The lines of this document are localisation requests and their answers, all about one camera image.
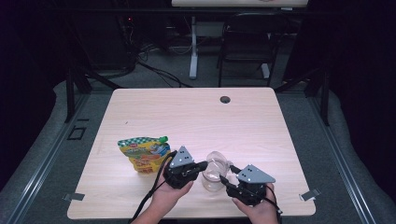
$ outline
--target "finger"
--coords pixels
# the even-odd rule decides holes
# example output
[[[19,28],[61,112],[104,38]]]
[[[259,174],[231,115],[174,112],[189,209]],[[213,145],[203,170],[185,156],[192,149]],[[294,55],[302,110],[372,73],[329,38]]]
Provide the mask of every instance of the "finger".
[[[169,161],[166,161],[163,164],[163,168],[161,169],[161,174],[160,174],[160,178],[159,178],[159,183],[162,183],[165,180],[165,177],[163,177],[163,172],[165,171],[165,167],[168,164]]]
[[[190,189],[192,188],[192,185],[194,184],[193,181],[190,181],[189,183],[187,183],[186,186],[184,186],[181,191],[183,192],[183,195],[188,193],[190,191]]]
[[[161,170],[160,176],[159,176],[159,178],[158,178],[157,187],[158,187],[163,181],[165,181],[165,177],[163,177],[163,170],[164,170],[164,169]]]
[[[272,183],[267,183],[267,190],[266,192],[266,197],[271,200],[274,201],[275,200],[275,186]]]
[[[241,212],[245,213],[248,216],[248,212],[249,212],[250,207],[245,205],[244,203],[242,203],[241,201],[239,201],[236,198],[232,198],[232,200],[233,200],[233,203],[235,203],[236,207],[239,210],[241,210]]]

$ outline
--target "chair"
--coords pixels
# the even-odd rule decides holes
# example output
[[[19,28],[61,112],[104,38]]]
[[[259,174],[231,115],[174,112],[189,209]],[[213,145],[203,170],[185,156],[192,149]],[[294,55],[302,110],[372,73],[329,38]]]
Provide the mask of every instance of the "chair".
[[[231,16],[224,23],[222,31],[218,58],[219,87],[224,78],[240,79],[240,77],[223,77],[223,62],[257,63],[258,69],[263,63],[271,64],[266,85],[269,87],[279,42],[288,26],[288,19],[277,13],[238,13]],[[259,79],[265,80],[264,74]]]

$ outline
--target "gray carpet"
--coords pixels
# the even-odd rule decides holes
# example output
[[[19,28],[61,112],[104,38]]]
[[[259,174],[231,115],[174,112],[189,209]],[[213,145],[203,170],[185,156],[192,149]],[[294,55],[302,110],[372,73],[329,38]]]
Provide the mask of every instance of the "gray carpet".
[[[292,41],[286,41],[279,52],[272,87],[281,84],[281,75],[285,67]],[[154,50],[148,53],[147,64],[166,70],[179,77],[193,87],[217,86],[217,48],[213,45],[200,47],[198,78],[190,80],[190,53],[178,54],[172,50],[161,52]],[[158,75],[148,69],[137,66],[129,75],[111,79],[126,88],[169,88]],[[66,211],[69,202],[63,200],[66,193],[74,192],[85,161],[91,150],[96,132],[105,113],[111,95],[111,90],[96,80],[90,80],[93,92],[90,95],[80,95],[80,110],[70,124],[64,124],[65,119],[65,86],[61,83],[55,88],[57,104],[48,124],[37,138],[25,160],[17,172],[9,180],[0,194],[0,222],[7,223],[18,206],[25,187],[35,174],[47,153],[54,147],[59,147],[59,153],[53,156],[45,181],[39,185],[39,191],[32,195],[31,203],[26,204],[25,213],[19,213],[20,223],[126,223],[126,220],[70,220]],[[304,83],[292,90],[279,93],[278,101],[290,130],[304,174],[311,189],[319,189],[322,194],[315,200],[317,212],[311,217],[283,217],[283,223],[363,223],[356,206],[351,200],[345,180],[337,168],[332,147],[321,126],[321,120],[316,116],[316,100],[305,98],[302,89]],[[348,166],[361,187],[364,199],[372,212],[376,223],[394,223],[396,208],[388,196],[378,188],[369,173],[353,151],[348,139],[347,126],[342,116],[337,98],[331,94],[329,108],[330,131],[337,139],[343,151]],[[71,128],[85,128],[81,140],[67,140]],[[241,223],[242,220],[180,220],[179,223]]]

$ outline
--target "round black hole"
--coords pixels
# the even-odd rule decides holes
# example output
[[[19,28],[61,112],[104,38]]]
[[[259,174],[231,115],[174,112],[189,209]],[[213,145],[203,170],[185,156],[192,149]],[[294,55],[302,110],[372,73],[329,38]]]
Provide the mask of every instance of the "round black hole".
[[[228,103],[230,103],[231,99],[230,99],[230,97],[228,97],[228,96],[221,96],[221,97],[220,97],[220,101],[221,101],[222,103],[224,103],[224,104],[228,104]]]

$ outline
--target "table surface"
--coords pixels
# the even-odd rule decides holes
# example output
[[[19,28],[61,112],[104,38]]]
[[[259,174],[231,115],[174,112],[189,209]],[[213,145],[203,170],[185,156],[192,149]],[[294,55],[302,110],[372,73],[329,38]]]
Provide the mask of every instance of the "table surface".
[[[68,217],[131,218],[156,174],[136,172],[117,142],[165,135],[172,149],[185,146],[196,162],[216,150],[240,169],[253,164],[273,176],[283,216],[315,213],[314,202],[299,197],[309,188],[272,89],[121,89],[113,92],[78,182],[76,193],[85,197],[71,202]],[[209,192],[201,177],[166,217],[245,217],[225,188]],[[237,183],[231,172],[227,178]]]
[[[306,7],[308,0],[172,0],[173,7]]]

